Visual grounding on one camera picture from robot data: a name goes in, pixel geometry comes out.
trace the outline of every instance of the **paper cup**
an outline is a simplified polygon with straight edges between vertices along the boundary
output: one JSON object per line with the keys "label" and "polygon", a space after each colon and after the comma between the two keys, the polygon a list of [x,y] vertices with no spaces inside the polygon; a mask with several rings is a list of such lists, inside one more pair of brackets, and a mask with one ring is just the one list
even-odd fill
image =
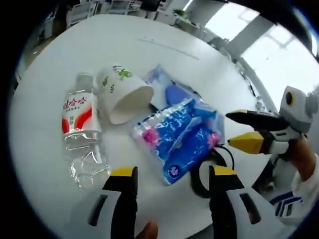
{"label": "paper cup", "polygon": [[96,77],[100,107],[112,124],[126,123],[146,108],[154,90],[131,71],[114,64],[103,68]]}

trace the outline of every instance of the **floor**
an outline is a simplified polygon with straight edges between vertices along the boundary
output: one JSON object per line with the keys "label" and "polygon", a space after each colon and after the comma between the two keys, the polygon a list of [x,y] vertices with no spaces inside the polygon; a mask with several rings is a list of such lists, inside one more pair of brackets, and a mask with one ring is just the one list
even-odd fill
{"label": "floor", "polygon": [[37,44],[35,47],[32,47],[31,49],[27,49],[24,53],[24,60],[25,60],[25,66],[26,69],[31,65],[31,63],[34,61],[34,59],[41,53],[41,51],[51,43],[55,39],[55,36],[45,39],[39,44]]}

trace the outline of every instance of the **white sleeve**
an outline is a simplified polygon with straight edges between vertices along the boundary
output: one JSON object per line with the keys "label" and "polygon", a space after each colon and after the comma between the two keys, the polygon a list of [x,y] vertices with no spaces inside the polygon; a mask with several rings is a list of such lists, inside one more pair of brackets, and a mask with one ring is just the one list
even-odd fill
{"label": "white sleeve", "polygon": [[307,180],[302,181],[297,171],[292,182],[293,194],[301,197],[304,202],[305,213],[309,212],[319,195],[319,157],[316,155],[316,166],[313,175]]}

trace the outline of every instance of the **round table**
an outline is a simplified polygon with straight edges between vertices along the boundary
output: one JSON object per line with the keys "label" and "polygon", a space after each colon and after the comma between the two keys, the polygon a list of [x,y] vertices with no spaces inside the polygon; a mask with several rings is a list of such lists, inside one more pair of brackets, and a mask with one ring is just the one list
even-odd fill
{"label": "round table", "polygon": [[[141,77],[160,63],[222,114],[255,109],[256,100],[234,65],[188,33],[160,22],[120,15],[96,15],[71,27],[25,72],[9,117],[17,176],[32,207],[58,234],[63,233],[74,205],[88,193],[77,188],[64,157],[61,113],[65,93],[79,72],[96,73],[116,62]],[[103,140],[112,168],[139,168],[136,232],[148,217],[158,222],[159,238],[163,239],[186,238],[210,225],[209,200],[192,192],[188,174],[171,186],[154,175],[152,159],[128,135],[135,122],[108,125]],[[227,139],[252,129],[226,119],[225,131]],[[239,178],[245,186],[252,186],[269,157],[228,148]],[[220,152],[231,165],[227,153]]]}

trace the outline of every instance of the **human hand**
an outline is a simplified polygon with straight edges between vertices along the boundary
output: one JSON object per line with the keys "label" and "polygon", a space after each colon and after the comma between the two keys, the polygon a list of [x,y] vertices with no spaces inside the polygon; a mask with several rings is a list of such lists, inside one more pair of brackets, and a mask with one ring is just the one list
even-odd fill
{"label": "human hand", "polygon": [[284,155],[298,170],[301,180],[308,180],[316,167],[316,155],[304,135],[290,142],[289,149]]}
{"label": "human hand", "polygon": [[159,228],[156,222],[149,219],[144,229],[138,234],[136,239],[156,239],[158,238]]}

